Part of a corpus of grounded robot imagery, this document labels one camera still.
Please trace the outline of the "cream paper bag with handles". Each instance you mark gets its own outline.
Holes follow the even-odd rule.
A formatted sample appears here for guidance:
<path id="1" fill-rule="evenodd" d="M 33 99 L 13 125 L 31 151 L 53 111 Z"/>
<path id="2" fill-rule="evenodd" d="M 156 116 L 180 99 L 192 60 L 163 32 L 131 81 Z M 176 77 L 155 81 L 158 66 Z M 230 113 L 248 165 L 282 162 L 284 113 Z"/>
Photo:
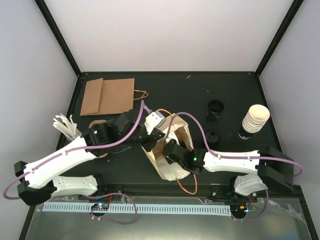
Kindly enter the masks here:
<path id="1" fill-rule="evenodd" d="M 163 108 L 149 110 L 145 124 L 148 131 L 153 127 L 150 134 L 159 134 L 159 139 L 141 146 L 158 175 L 163 180 L 176 181 L 184 192 L 195 195 L 198 181 L 196 169 L 189 163 L 194 150 L 189 124 Z M 194 178 L 194 191 L 187 190 L 180 182 L 189 175 Z"/>

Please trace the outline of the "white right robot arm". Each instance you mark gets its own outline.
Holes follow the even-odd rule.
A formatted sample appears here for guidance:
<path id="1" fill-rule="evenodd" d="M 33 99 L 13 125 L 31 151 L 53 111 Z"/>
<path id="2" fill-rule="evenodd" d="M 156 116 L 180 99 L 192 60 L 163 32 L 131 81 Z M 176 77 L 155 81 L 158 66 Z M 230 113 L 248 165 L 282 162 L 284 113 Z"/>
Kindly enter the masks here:
<path id="1" fill-rule="evenodd" d="M 294 161 L 272 146 L 249 152 L 218 152 L 188 150 L 170 140 L 162 154 L 169 164 L 176 163 L 192 174 L 200 174 L 202 170 L 238 173 L 227 189 L 228 198 L 234 202 L 254 192 L 291 193 L 294 188 Z"/>

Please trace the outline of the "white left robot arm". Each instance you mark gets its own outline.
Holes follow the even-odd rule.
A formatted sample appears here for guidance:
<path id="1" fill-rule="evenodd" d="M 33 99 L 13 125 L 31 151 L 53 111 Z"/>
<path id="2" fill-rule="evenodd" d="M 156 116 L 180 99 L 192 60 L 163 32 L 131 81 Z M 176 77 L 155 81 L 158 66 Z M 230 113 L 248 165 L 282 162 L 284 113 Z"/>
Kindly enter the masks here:
<path id="1" fill-rule="evenodd" d="M 102 175 L 94 173 L 70 177 L 63 176 L 63 173 L 107 154 L 123 152 L 134 145 L 150 151 L 165 136 L 159 130 L 165 120 L 158 111 L 145 115 L 131 109 L 117 119 L 94 123 L 68 145 L 43 159 L 32 163 L 15 163 L 15 175 L 20 180 L 17 186 L 19 198 L 28 206 L 68 195 L 103 199 L 108 188 L 103 184 Z"/>

